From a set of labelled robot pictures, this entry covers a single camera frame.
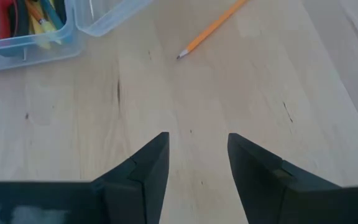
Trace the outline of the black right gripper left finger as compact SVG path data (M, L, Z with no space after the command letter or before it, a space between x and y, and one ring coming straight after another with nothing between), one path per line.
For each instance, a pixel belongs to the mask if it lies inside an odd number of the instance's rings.
M169 173L169 133L89 181L0 181L0 223L158 223Z

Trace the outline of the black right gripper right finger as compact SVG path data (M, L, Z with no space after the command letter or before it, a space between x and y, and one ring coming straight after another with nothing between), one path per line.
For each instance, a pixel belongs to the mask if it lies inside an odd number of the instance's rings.
M227 149L249 223L358 223L358 187L340 187L237 133Z

